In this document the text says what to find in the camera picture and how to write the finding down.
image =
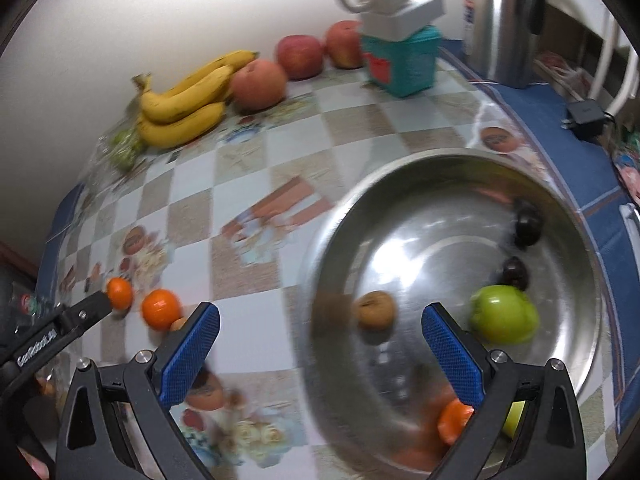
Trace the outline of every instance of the orange fruit in bowl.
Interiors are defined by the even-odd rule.
[[[126,310],[133,303],[133,288],[128,280],[114,277],[107,283],[107,297],[116,310]]]
[[[442,441],[453,446],[473,414],[473,407],[462,404],[459,399],[447,404],[438,419],[438,434]]]
[[[182,317],[180,300],[170,290],[156,288],[142,300],[142,317],[154,330],[169,330]]]

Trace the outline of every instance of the red sticker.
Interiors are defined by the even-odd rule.
[[[370,74],[381,83],[391,82],[391,62],[383,57],[376,57],[370,52],[365,52]]]

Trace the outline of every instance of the banana bunch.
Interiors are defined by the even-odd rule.
[[[230,80],[253,61],[256,52],[236,50],[188,75],[167,92],[151,90],[151,76],[132,78],[140,96],[136,127],[144,141],[156,148],[172,148],[216,126],[231,99]]]

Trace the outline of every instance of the stainless steel bowl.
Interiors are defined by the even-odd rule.
[[[513,246],[515,198],[545,219],[526,251]],[[523,363],[562,359],[578,392],[600,329],[596,262],[577,218],[541,180],[486,152],[431,150],[369,175],[329,214],[303,269],[296,339],[316,421],[347,460],[416,479],[439,462],[446,447],[436,420],[454,394],[420,315],[440,301],[468,328],[469,298],[512,254],[529,269],[541,325],[529,343],[501,348]],[[372,290],[398,304],[386,333],[354,320],[353,301]],[[498,441],[486,472],[506,446]]]

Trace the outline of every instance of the blue gripper pad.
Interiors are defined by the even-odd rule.
[[[220,313],[209,303],[200,319],[162,371],[160,404],[169,409],[183,402],[220,332]]]
[[[432,306],[422,313],[422,335],[460,401],[478,409],[484,399],[480,368]]]

